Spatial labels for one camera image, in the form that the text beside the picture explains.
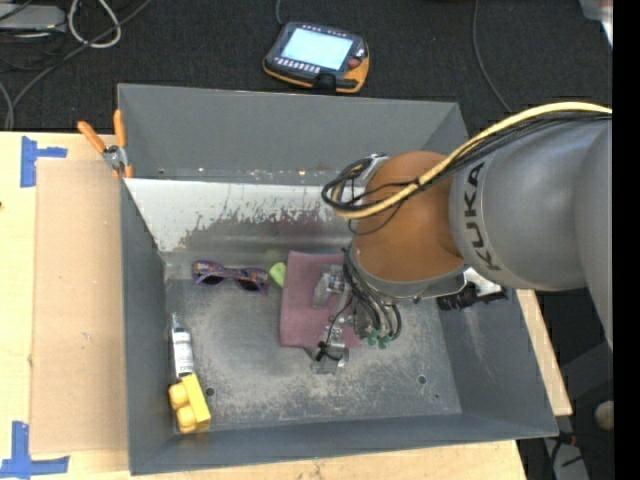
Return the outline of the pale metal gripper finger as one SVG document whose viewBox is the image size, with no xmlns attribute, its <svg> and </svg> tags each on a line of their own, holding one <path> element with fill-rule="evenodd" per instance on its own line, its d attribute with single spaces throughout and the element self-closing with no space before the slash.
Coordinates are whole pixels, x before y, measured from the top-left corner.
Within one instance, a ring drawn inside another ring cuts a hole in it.
<svg viewBox="0 0 640 480">
<path fill-rule="evenodd" d="M 324 265 L 320 269 L 320 278 L 312 294 L 312 307 L 324 308 L 332 295 L 339 295 L 339 308 L 347 307 L 350 303 L 351 288 L 347 282 L 343 265 Z"/>
<path fill-rule="evenodd" d="M 344 324 L 344 317 L 333 317 L 320 334 L 317 343 L 308 350 L 313 374 L 335 375 L 346 366 L 349 349 L 343 337 Z"/>
</svg>

